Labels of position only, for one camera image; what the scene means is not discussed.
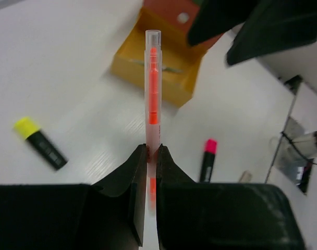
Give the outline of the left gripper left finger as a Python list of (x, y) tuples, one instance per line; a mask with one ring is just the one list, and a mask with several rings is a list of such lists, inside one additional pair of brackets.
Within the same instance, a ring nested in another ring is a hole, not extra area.
[(95, 184), (0, 185), (0, 249), (138, 249), (146, 148)]

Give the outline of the red drawer box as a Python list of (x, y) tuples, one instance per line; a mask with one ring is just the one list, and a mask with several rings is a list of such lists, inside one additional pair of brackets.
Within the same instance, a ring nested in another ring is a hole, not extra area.
[(160, 30), (164, 51), (187, 57), (201, 57), (221, 38), (221, 34), (191, 47), (187, 34), (200, 7), (192, 1), (144, 1), (139, 12), (144, 29)]

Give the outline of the red clear pen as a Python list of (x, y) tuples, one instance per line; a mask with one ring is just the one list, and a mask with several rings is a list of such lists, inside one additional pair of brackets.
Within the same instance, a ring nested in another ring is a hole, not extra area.
[(147, 148), (147, 199), (156, 213), (156, 165), (161, 145), (162, 50), (161, 31), (145, 32), (144, 51), (145, 139)]

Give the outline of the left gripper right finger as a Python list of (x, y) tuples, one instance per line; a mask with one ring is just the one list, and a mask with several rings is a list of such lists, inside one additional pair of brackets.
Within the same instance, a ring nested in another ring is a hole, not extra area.
[(161, 146), (156, 167), (160, 249), (305, 249), (284, 192), (264, 183), (197, 183)]

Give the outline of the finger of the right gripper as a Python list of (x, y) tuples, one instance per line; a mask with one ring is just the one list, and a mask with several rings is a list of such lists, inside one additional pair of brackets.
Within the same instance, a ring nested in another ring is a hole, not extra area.
[(253, 0), (203, 1), (187, 33), (187, 43), (196, 46), (245, 22), (258, 3)]
[(260, 1), (226, 54), (229, 66), (317, 41), (317, 1)]

